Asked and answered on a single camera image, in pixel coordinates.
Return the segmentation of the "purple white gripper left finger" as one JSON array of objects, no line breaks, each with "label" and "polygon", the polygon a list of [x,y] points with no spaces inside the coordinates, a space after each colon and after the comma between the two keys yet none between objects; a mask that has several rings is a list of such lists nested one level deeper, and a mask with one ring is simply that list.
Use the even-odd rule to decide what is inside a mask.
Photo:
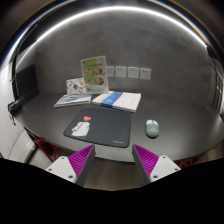
[{"label": "purple white gripper left finger", "polygon": [[83,187],[94,157],[95,145],[92,144],[69,157],[60,156],[47,168],[47,171]]}]

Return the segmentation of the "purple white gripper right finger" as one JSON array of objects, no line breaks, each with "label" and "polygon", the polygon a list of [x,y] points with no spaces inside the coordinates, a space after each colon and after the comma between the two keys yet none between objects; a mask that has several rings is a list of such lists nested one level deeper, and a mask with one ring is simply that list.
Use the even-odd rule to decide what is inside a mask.
[{"label": "purple white gripper right finger", "polygon": [[180,170],[168,156],[158,156],[136,144],[132,145],[132,155],[143,185],[148,185]]}]

